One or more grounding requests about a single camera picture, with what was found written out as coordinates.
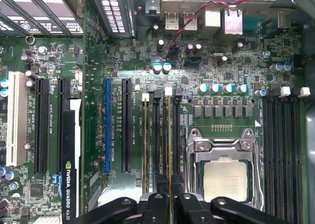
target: ram slot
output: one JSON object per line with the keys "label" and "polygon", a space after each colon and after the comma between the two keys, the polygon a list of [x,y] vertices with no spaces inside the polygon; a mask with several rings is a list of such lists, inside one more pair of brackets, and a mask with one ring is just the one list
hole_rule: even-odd
{"label": "ram slot", "polygon": [[156,185],[156,177],[159,174],[160,161],[160,101],[161,91],[154,91],[153,95],[153,184]]}
{"label": "ram slot", "polygon": [[35,81],[34,173],[45,173],[48,166],[49,81]]}
{"label": "ram slot", "polygon": [[112,81],[106,78],[103,81],[104,87],[104,144],[105,144],[105,174],[111,171],[112,157]]}
{"label": "ram slot", "polygon": [[148,173],[148,139],[149,139],[149,102],[146,99],[142,105],[142,132],[143,132],[143,193],[149,190]]}
{"label": "ram slot", "polygon": [[173,173],[180,174],[180,160],[181,160],[181,149],[180,149],[180,109],[181,109],[181,98],[178,96],[174,97],[173,107]]}
{"label": "ram slot", "polygon": [[19,166],[26,162],[23,145],[27,139],[28,88],[27,77],[21,72],[8,74],[8,113],[6,165]]}
{"label": "ram slot", "polygon": [[132,82],[130,79],[123,79],[122,101],[122,173],[130,173],[132,155]]}
{"label": "ram slot", "polygon": [[57,172],[63,170],[63,112],[70,109],[70,81],[58,79]]}

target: connector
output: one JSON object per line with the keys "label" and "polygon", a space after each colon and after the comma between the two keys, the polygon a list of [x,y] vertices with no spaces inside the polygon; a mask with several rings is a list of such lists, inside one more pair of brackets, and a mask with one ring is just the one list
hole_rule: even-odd
{"label": "connector", "polygon": [[26,162],[23,145],[27,138],[28,88],[27,77],[21,72],[9,72],[6,165],[19,166]]}

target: black pcie slot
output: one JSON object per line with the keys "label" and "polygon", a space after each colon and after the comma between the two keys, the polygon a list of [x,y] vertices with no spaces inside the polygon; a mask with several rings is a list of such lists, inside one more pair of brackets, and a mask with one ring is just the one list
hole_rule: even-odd
{"label": "black pcie slot", "polygon": [[49,81],[35,81],[35,138],[34,173],[45,173],[48,168]]}
{"label": "black pcie slot", "polygon": [[70,81],[58,79],[58,118],[57,118],[57,172],[62,172],[63,164],[63,111],[70,109]]}
{"label": "black pcie slot", "polygon": [[132,156],[132,82],[123,79],[122,88],[122,173],[131,172]]}
{"label": "black pcie slot", "polygon": [[265,98],[265,211],[301,224],[302,167],[299,105],[296,98]]}
{"label": "black pcie slot", "polygon": [[174,97],[173,105],[173,173],[180,174],[180,109],[181,109],[181,98],[178,96]]}
{"label": "black pcie slot", "polygon": [[161,92],[154,91],[153,96],[153,173],[154,179],[159,174],[159,156],[160,156],[160,113],[159,106]]}

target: blue capacitor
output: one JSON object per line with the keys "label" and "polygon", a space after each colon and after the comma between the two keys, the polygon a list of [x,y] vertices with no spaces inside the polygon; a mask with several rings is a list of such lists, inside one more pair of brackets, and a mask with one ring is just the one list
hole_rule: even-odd
{"label": "blue capacitor", "polygon": [[276,64],[272,64],[270,66],[270,70],[272,72],[279,72],[279,71],[282,71],[284,68],[284,65],[282,63],[276,63]]}

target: cable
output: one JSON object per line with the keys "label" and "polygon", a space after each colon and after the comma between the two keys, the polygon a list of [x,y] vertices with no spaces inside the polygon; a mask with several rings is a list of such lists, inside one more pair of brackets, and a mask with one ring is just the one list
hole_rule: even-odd
{"label": "cable", "polygon": [[186,23],[183,25],[183,27],[181,27],[178,31],[176,36],[173,39],[173,47],[176,47],[176,42],[177,42],[177,38],[178,36],[185,30],[185,27],[194,19],[198,16],[199,12],[202,11],[205,7],[207,6],[212,6],[212,5],[224,5],[224,6],[229,6],[229,5],[236,5],[236,4],[240,4],[242,2],[245,1],[249,1],[249,0],[235,0],[232,2],[224,2],[224,1],[210,1],[206,4],[203,4],[195,13],[193,16],[191,16]]}

